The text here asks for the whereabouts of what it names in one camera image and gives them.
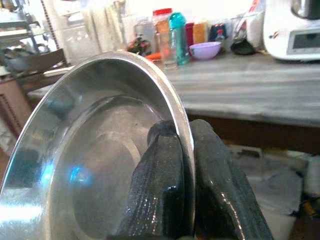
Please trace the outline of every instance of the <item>glass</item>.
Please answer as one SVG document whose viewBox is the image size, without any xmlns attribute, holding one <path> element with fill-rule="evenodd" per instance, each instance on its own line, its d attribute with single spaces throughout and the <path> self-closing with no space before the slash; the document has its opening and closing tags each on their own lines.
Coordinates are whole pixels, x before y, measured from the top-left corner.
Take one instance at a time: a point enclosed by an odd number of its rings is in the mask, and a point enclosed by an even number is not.
<svg viewBox="0 0 320 240">
<path fill-rule="evenodd" d="M 156 34 L 157 43 L 159 46 L 161 60 L 164 69 L 177 68 L 177 38 L 174 31 L 158 32 Z"/>
</svg>

